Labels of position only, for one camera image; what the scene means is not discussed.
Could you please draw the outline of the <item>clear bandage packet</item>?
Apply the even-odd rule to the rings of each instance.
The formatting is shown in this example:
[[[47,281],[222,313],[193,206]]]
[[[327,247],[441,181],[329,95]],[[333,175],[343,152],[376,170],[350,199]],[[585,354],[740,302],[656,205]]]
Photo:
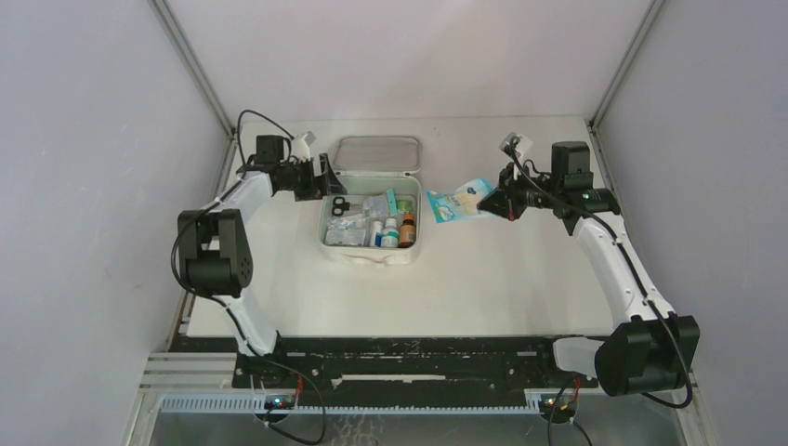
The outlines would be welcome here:
[[[324,243],[328,246],[364,246],[368,226],[369,219],[363,216],[331,218],[327,224]]]

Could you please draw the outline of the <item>blue plaster packets bag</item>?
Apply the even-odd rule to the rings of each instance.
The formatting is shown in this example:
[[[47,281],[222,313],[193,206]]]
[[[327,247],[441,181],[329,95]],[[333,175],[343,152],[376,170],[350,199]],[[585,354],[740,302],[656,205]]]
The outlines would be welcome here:
[[[393,189],[377,195],[365,197],[361,202],[362,214],[365,217],[390,217],[398,214],[396,194]]]

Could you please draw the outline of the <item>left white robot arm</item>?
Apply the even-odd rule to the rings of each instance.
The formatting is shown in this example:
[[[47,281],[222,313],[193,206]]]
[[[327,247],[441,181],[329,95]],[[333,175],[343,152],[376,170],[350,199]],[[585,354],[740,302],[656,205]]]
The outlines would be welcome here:
[[[234,182],[212,202],[177,218],[171,251],[173,275],[187,293],[217,303],[227,314],[238,350],[258,356],[254,373],[268,387],[289,378],[289,360],[275,353],[278,330],[266,320],[254,295],[255,266],[246,225],[279,191],[298,202],[346,193],[325,153],[310,151],[315,136],[261,135],[256,151],[237,170]]]

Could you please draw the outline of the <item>white medicine kit box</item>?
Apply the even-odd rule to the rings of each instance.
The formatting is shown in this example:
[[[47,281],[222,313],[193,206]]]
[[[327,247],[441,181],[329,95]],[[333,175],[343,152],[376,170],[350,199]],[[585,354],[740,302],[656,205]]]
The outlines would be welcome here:
[[[422,144],[413,136],[348,136],[330,153],[340,188],[323,200],[319,246],[334,262],[394,266],[419,253]]]

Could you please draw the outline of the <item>green wind oil box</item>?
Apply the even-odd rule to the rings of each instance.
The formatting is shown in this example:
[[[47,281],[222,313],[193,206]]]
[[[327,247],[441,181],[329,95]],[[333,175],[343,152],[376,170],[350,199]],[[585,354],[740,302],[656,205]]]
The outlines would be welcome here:
[[[416,203],[411,199],[398,199],[396,201],[396,205],[398,213],[401,215],[413,214],[416,210]]]

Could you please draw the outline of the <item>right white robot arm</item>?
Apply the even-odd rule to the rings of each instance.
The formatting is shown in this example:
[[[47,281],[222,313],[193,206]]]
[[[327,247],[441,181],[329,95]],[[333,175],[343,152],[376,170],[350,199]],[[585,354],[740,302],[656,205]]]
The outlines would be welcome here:
[[[477,207],[509,221],[529,208],[551,211],[589,261],[615,324],[603,340],[579,335],[556,340],[553,351],[536,363],[538,377],[559,387],[573,373],[581,374],[597,380],[611,397],[640,394],[650,400],[661,391],[683,388],[685,399],[671,406],[689,406],[699,324],[690,315],[678,315],[645,270],[615,196],[594,185],[588,145],[553,144],[548,172],[527,168],[528,145],[518,134],[504,139],[500,150],[510,161]]]

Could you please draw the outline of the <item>brown bottle orange cap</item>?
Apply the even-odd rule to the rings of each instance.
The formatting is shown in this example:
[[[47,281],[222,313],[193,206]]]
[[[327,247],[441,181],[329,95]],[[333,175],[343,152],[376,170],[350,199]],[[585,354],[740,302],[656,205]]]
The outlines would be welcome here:
[[[407,213],[402,216],[400,226],[399,248],[408,248],[416,241],[416,225],[413,214]]]

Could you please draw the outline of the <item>black handled scissors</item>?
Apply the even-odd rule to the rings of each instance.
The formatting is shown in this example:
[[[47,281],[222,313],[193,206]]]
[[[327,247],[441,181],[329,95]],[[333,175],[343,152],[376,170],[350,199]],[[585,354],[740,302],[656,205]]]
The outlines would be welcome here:
[[[331,214],[333,217],[341,217],[348,214],[351,203],[345,196],[335,196],[332,200]]]

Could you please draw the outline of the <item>white plastic bottle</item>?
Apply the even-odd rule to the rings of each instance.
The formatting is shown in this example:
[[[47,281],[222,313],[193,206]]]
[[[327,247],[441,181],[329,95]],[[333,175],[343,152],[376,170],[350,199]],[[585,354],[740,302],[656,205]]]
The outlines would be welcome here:
[[[389,217],[386,219],[384,228],[381,231],[379,246],[381,248],[397,248],[400,243],[400,231],[397,219]]]

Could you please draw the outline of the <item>blue cotton swab packet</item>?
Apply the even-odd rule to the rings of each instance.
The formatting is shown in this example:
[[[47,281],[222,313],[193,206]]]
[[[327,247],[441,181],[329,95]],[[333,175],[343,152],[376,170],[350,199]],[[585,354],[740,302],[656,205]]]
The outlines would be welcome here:
[[[448,193],[428,190],[426,197],[437,223],[458,222],[492,216],[480,211],[480,202],[493,193],[493,185],[486,179],[476,178]]]

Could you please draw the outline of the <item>blue white small tube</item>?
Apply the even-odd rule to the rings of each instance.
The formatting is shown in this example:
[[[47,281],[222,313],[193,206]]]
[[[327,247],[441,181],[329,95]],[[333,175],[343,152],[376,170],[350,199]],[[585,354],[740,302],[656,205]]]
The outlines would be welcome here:
[[[373,221],[370,227],[370,247],[380,247],[384,224],[381,221]]]

